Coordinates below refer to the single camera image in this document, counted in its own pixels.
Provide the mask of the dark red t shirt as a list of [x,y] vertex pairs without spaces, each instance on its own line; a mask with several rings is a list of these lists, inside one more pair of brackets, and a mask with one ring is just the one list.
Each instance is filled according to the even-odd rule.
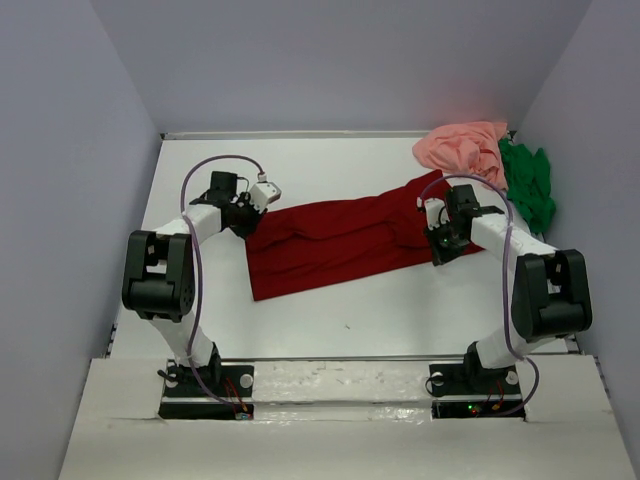
[[279,296],[432,260],[416,200],[436,170],[378,196],[267,213],[246,241],[252,297]]

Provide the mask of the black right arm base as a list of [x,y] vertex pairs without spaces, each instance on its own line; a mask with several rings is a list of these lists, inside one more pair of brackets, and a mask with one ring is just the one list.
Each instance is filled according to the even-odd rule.
[[523,400],[514,366],[471,377],[462,363],[431,364],[425,390],[435,420],[524,417],[522,409],[510,412]]

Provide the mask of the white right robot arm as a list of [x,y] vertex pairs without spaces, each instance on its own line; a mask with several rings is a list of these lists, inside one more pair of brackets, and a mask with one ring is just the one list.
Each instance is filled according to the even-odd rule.
[[497,374],[523,361],[539,346],[588,330],[592,306],[586,261],[575,249],[559,250],[514,223],[509,204],[481,205],[472,186],[456,185],[435,198],[425,189],[417,200],[432,262],[442,266],[470,246],[501,262],[502,326],[472,343],[460,368],[462,384],[482,392]]

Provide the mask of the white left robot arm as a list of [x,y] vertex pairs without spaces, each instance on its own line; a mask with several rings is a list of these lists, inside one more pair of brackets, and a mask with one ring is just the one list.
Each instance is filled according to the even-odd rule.
[[281,196],[263,175],[244,191],[239,181],[235,173],[212,172],[209,188],[183,204],[177,218],[154,230],[132,232],[127,244],[123,306],[149,322],[169,346],[175,366],[163,376],[201,395],[219,388],[222,365],[217,346],[200,327],[200,246],[225,230],[247,239]]

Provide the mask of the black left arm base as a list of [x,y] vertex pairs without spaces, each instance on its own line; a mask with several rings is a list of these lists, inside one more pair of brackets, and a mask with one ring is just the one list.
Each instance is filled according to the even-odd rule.
[[158,415],[165,420],[245,421],[254,418],[255,368],[247,363],[223,363],[216,381],[205,368],[201,382],[190,368],[167,361],[157,374],[163,379]]

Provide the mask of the pink crumpled t shirt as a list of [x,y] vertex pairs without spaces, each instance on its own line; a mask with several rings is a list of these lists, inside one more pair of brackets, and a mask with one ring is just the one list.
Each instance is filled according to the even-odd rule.
[[437,127],[412,147],[425,168],[449,174],[473,174],[507,190],[499,141],[507,134],[505,122],[478,121]]

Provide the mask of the green crumpled t shirt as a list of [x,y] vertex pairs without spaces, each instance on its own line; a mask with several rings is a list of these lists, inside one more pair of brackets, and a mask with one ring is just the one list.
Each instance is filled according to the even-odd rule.
[[532,152],[510,139],[498,143],[508,185],[507,198],[534,234],[544,234],[556,213],[552,198],[551,164],[543,148]]

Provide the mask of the white front cover board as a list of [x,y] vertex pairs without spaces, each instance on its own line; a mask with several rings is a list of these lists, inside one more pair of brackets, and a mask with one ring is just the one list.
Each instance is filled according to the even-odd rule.
[[523,418],[436,419],[425,361],[259,361],[250,420],[165,420],[165,358],[96,359],[65,479],[630,479],[594,360],[544,355]]

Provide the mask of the aluminium front rail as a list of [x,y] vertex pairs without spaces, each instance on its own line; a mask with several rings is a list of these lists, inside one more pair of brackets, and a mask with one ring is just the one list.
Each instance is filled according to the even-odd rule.
[[249,363],[249,362],[269,362],[269,361],[424,361],[424,362],[457,362],[462,361],[464,354],[442,354],[442,355],[387,355],[387,356],[310,356],[310,357],[225,357],[223,362]]

